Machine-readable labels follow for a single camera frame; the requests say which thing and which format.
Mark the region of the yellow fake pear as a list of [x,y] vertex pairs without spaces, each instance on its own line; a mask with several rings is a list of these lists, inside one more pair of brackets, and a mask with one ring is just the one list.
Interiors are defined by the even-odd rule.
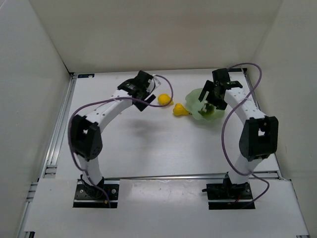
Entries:
[[181,117],[181,116],[188,116],[191,113],[185,109],[185,107],[181,103],[175,104],[175,107],[173,109],[173,114],[176,117]]
[[158,96],[158,103],[161,106],[167,105],[173,105],[173,100],[171,99],[171,97],[168,94],[161,94]]

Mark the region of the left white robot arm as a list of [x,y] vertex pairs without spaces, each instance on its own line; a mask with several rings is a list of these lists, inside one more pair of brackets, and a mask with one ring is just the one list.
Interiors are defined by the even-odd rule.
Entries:
[[154,75],[140,70],[134,78],[122,82],[109,99],[84,105],[73,113],[68,123],[68,144],[84,183],[98,187],[104,183],[98,156],[105,127],[130,106],[143,111],[156,98],[153,92],[159,86]]

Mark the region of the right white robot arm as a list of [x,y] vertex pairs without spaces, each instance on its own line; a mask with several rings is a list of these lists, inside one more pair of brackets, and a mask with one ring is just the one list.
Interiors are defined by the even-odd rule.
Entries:
[[218,110],[232,108],[243,129],[239,139],[240,155],[227,176],[231,184],[245,184],[257,165],[277,151],[278,119],[264,114],[250,100],[239,81],[232,81],[227,68],[212,72],[212,81],[206,81],[199,101],[206,100]]

